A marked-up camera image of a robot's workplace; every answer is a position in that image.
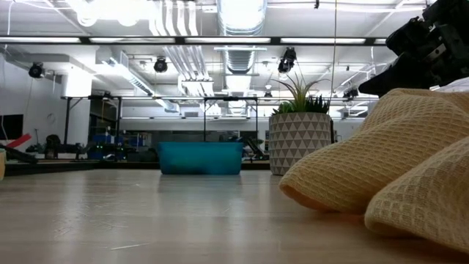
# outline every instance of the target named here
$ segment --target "plant pot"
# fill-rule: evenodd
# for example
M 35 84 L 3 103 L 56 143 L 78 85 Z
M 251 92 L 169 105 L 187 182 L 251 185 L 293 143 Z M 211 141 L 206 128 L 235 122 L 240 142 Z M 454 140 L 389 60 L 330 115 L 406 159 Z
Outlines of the plant pot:
M 269 119 L 270 171 L 284 175 L 297 161 L 330 145 L 330 117 L 319 113 L 277 114 Z

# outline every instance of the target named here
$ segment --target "teal plastic tub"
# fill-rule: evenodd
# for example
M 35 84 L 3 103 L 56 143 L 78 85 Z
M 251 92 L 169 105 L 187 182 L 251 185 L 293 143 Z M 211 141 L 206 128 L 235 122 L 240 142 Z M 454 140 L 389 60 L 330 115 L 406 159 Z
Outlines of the teal plastic tub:
M 243 143 L 161 142 L 160 168 L 164 175 L 238 175 Z

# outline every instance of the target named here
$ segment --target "ceiling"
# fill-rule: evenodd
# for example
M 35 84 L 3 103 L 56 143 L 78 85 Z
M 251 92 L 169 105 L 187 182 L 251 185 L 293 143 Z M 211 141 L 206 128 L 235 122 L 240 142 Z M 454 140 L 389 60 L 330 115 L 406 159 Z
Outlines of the ceiling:
M 21 0 L 25 3 L 12 5 L 9 22 L 11 1 L 0 0 L 0 34 L 7 34 L 10 24 L 11 35 L 81 35 L 94 36 L 111 35 L 151 35 L 148 20 L 144 15 L 132 27 L 121 26 L 115 20 L 99 20 L 94 26 L 82 27 L 76 23 L 73 10 L 52 10 L 32 7 L 50 8 L 42 0 Z M 65 1 L 51 1 L 55 7 L 68 7 Z M 268 0 L 263 35 L 266 36 L 334 36 L 335 11 L 334 0 L 321 0 L 318 10 L 312 5 L 301 5 L 301 2 L 290 0 Z M 338 0 L 336 31 L 338 37 L 387 37 L 411 18 L 421 15 L 421 11 L 407 12 L 375 12 L 383 9 L 421 9 L 425 1 L 412 0 Z M 213 11 L 215 0 L 197 1 L 197 28 L 200 35 L 218 35 L 217 14 Z M 107 89 L 115 95 L 133 95 L 134 88 L 123 77 L 112 73 L 101 64 L 96 64 L 95 53 L 97 46 L 54 46 L 54 45 L 14 45 L 9 46 L 10 52 L 20 51 L 41 54 L 67 54 L 95 71 L 93 89 Z M 214 81 L 214 90 L 221 91 L 225 87 L 223 58 L 220 52 L 214 51 L 213 46 L 203 46 L 204 59 L 210 77 Z M 278 79 L 276 70 L 279 57 L 285 51 L 284 46 L 269 46 L 266 51 L 256 53 L 255 66 L 251 80 L 251 93 L 263 93 L 267 84 L 272 90 L 282 90 L 273 79 Z M 322 94 L 330 93 L 331 88 L 337 92 L 349 85 L 359 83 L 366 78 L 360 74 L 351 80 L 351 84 L 342 85 L 350 77 L 370 65 L 382 65 L 392 62 L 395 55 L 386 47 L 337 47 L 335 50 L 336 64 L 333 67 L 334 47 L 295 47 L 298 63 L 293 68 L 291 76 L 297 73 L 304 76 L 306 82 L 325 79 L 316 85 Z M 156 56 L 164 55 L 161 46 L 122 45 L 112 46 L 114 54 L 124 51 L 130 58 L 130 67 L 151 85 L 161 95 L 177 95 L 176 88 L 178 72 L 169 64 L 166 73 L 155 73 L 152 69 Z

